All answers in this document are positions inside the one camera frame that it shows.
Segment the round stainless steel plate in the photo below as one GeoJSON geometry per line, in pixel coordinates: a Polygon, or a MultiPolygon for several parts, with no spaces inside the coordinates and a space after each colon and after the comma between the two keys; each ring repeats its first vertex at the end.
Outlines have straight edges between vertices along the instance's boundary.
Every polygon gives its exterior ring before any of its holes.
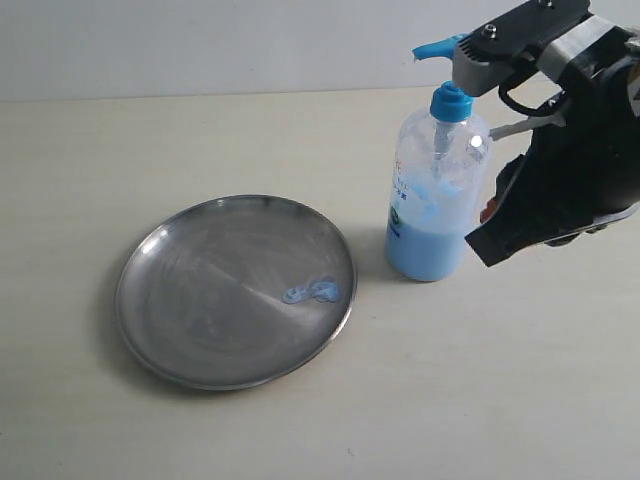
{"type": "Polygon", "coordinates": [[[124,264],[115,322],[153,374],[208,391],[287,375],[343,330],[357,290],[343,233],[302,203],[271,195],[212,199],[161,222],[124,264]],[[337,303],[288,305],[283,293],[331,276],[337,303]]]}

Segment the blue pump soap bottle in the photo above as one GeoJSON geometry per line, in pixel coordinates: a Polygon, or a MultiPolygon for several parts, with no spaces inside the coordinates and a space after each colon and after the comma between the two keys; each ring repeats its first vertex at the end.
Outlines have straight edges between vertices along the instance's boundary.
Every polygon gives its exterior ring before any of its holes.
{"type": "Polygon", "coordinates": [[[447,80],[399,130],[385,254],[409,279],[442,280],[464,254],[491,147],[473,104],[447,80]]]}

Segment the blue soap blob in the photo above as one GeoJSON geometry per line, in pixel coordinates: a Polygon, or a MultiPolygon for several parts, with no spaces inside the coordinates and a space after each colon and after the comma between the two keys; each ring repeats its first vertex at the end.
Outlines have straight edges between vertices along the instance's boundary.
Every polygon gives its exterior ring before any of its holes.
{"type": "Polygon", "coordinates": [[[282,301],[288,305],[314,299],[321,303],[337,303],[341,300],[341,291],[331,276],[312,280],[307,285],[299,285],[287,289],[282,295],[282,301]]]}

